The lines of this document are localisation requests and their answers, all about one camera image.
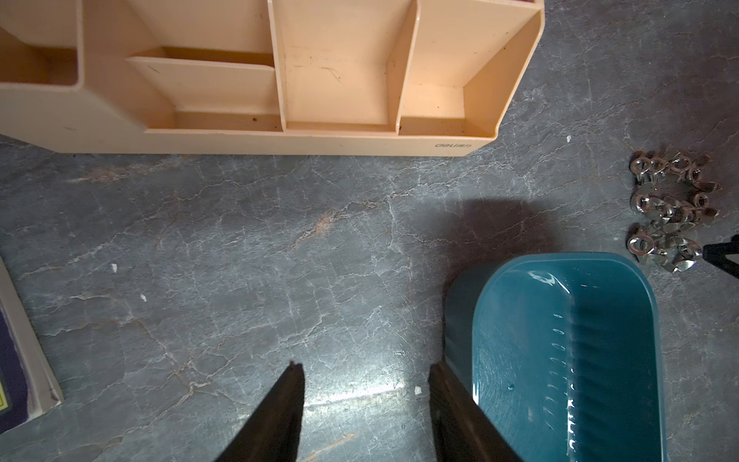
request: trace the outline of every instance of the gray marble surface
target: gray marble surface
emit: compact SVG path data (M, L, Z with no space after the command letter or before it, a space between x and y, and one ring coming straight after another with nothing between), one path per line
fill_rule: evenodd
M442 293L474 262L627 255L627 159L707 150L738 230L739 4L555 1L465 158L114 156L0 140L0 252L66 394L3 461L209 461L288 361L299 460L432 461ZM739 453L739 281L648 268L672 462Z

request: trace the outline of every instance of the desk organizer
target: desk organizer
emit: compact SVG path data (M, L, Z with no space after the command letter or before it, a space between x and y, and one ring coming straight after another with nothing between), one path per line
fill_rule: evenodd
M3 0L0 132L57 152L463 156L543 0Z

